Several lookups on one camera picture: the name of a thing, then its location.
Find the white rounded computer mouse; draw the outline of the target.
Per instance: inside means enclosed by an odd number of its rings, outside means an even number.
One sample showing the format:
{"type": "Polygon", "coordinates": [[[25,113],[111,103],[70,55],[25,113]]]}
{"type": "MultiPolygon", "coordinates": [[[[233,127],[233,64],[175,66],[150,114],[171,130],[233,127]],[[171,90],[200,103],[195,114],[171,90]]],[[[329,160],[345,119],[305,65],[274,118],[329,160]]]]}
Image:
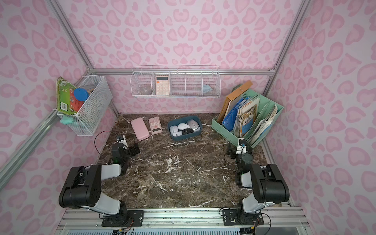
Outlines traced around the white rounded computer mouse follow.
{"type": "Polygon", "coordinates": [[[179,129],[178,129],[178,126],[177,125],[173,125],[169,128],[170,130],[170,134],[173,135],[175,132],[179,132],[179,129]]]}

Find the white boxy computer mouse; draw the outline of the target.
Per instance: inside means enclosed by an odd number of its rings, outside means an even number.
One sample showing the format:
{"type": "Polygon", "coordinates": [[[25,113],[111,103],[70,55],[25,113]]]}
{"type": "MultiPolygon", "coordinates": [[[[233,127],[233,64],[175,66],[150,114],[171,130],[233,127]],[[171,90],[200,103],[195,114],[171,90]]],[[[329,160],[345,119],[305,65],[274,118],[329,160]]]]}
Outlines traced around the white boxy computer mouse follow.
{"type": "Polygon", "coordinates": [[[182,136],[183,133],[182,133],[182,131],[177,131],[177,132],[173,132],[172,135],[173,135],[173,137],[179,137],[179,136],[182,136]]]}

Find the teal storage box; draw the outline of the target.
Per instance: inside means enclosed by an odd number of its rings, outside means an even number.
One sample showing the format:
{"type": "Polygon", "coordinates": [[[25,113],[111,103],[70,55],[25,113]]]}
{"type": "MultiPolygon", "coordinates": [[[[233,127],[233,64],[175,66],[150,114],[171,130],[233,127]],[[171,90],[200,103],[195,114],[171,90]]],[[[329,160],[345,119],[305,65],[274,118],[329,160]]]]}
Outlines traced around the teal storage box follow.
{"type": "Polygon", "coordinates": [[[188,116],[170,121],[167,125],[169,135],[174,141],[197,137],[202,133],[202,123],[198,116],[188,116]]]}

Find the silver computer mouse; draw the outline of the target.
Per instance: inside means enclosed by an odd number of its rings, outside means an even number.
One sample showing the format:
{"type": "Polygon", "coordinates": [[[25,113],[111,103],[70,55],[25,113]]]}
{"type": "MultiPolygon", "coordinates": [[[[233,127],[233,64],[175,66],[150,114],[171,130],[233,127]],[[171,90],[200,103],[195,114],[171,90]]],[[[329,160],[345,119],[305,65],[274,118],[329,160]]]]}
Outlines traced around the silver computer mouse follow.
{"type": "Polygon", "coordinates": [[[194,119],[190,119],[187,121],[187,124],[190,126],[190,128],[194,131],[194,132],[198,132],[201,130],[200,128],[200,125],[194,120],[194,119]]]}

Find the black computer mouse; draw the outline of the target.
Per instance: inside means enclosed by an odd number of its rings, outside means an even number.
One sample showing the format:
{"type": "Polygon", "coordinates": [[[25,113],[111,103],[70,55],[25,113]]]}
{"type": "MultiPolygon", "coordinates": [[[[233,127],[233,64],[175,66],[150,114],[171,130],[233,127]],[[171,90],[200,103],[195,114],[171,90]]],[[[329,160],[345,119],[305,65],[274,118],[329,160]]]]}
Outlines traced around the black computer mouse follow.
{"type": "Polygon", "coordinates": [[[182,135],[188,135],[188,134],[191,134],[191,133],[194,133],[194,130],[191,129],[191,128],[186,128],[186,129],[182,130],[182,135]]]}

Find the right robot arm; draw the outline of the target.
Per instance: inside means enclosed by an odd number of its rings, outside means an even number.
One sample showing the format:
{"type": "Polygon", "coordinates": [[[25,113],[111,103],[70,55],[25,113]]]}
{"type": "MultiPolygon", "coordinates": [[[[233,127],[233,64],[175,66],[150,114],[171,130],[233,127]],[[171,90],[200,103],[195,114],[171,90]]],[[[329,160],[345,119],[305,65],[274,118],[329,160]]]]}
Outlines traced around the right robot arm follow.
{"type": "Polygon", "coordinates": [[[236,161],[238,187],[252,190],[237,205],[237,216],[247,220],[267,207],[289,201],[289,188],[277,165],[254,163],[251,149],[245,144],[231,147],[227,153],[236,161]]]}

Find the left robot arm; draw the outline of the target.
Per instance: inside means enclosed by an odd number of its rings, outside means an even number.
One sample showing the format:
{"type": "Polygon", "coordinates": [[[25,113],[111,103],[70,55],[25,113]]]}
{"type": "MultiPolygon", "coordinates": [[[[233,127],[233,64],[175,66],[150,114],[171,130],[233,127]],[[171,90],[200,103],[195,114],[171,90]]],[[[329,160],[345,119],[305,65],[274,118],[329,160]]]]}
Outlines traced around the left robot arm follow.
{"type": "Polygon", "coordinates": [[[125,141],[112,145],[112,163],[76,166],[70,169],[59,195],[63,208],[88,209],[103,214],[104,218],[126,219],[124,202],[113,199],[101,191],[102,181],[126,174],[129,159],[139,154],[138,144],[128,146],[125,141]]]}

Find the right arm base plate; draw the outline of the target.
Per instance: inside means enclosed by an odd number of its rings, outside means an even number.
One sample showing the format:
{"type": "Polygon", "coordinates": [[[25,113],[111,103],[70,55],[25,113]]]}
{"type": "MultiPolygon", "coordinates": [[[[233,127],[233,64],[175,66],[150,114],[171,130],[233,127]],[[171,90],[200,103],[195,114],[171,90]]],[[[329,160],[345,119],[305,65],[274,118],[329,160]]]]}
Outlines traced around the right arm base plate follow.
{"type": "Polygon", "coordinates": [[[235,209],[223,209],[219,214],[222,216],[225,226],[247,225],[257,227],[264,225],[261,213],[244,213],[235,209]]]}

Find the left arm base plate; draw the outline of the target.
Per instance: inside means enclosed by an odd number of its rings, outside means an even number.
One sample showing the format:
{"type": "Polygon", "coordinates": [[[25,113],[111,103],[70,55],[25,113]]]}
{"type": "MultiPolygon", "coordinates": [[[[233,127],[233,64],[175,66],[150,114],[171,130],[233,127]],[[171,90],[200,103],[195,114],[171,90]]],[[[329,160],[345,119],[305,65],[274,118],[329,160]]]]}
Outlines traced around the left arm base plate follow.
{"type": "Polygon", "coordinates": [[[104,215],[102,219],[102,227],[141,227],[144,220],[145,211],[130,210],[126,215],[104,215]]]}

